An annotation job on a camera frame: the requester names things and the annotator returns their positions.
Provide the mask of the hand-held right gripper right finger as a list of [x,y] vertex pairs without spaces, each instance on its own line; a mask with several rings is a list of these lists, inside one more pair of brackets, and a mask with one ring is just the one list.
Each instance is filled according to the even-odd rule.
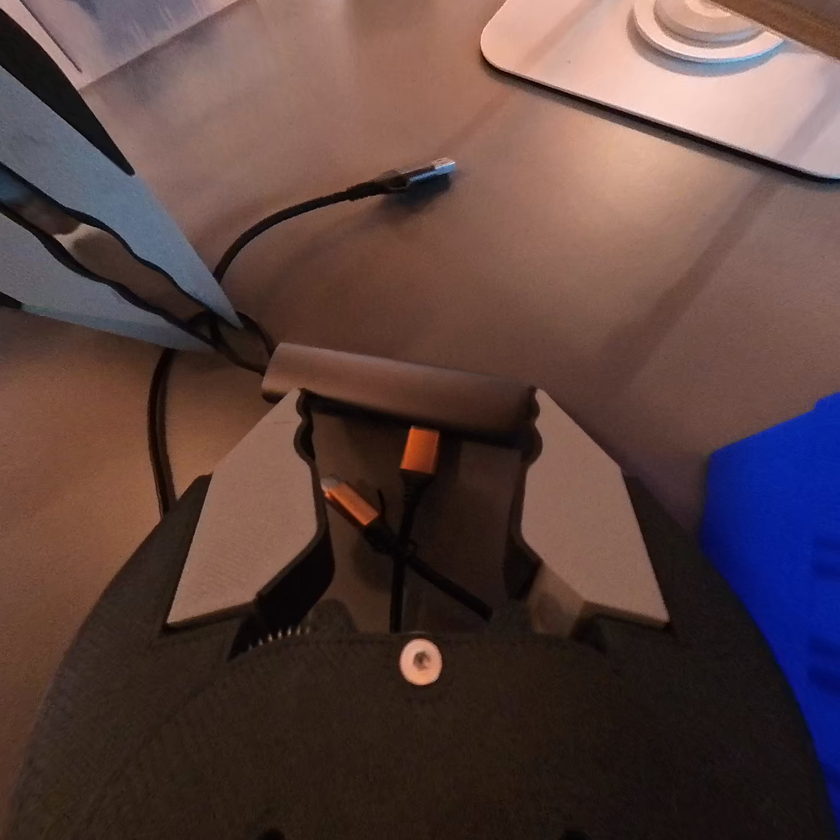
[[533,394],[511,536],[530,569],[513,597],[538,634],[596,617],[664,629],[669,611],[617,462],[545,391]]

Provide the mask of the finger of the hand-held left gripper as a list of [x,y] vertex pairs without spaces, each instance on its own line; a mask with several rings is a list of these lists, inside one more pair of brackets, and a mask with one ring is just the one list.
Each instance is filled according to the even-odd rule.
[[1,70],[2,164],[34,193],[120,239],[138,261],[240,328],[234,307],[149,187],[129,175],[7,70]]
[[210,339],[123,283],[89,271],[62,245],[2,209],[1,288],[5,306],[163,348],[212,352]]

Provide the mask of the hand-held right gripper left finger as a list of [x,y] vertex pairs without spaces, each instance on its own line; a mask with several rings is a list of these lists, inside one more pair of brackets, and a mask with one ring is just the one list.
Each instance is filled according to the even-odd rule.
[[326,592],[334,564],[306,395],[286,394],[217,464],[166,623],[252,618],[290,629]]

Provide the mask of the dark grey usb hub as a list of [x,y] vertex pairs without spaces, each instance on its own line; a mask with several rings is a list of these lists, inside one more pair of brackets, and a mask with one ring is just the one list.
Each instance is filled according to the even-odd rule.
[[280,343],[261,383],[278,402],[299,390],[413,424],[489,438],[521,431],[536,414],[535,390],[494,375]]

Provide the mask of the white clipboard stand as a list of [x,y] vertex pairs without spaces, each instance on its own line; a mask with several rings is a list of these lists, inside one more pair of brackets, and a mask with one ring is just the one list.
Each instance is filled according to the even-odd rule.
[[722,2],[510,1],[479,47],[513,77],[838,181],[838,60]]

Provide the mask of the blue plastic bin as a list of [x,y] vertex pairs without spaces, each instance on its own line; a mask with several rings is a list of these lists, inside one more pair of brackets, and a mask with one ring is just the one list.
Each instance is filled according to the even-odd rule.
[[838,818],[838,393],[711,454],[700,545],[791,685]]

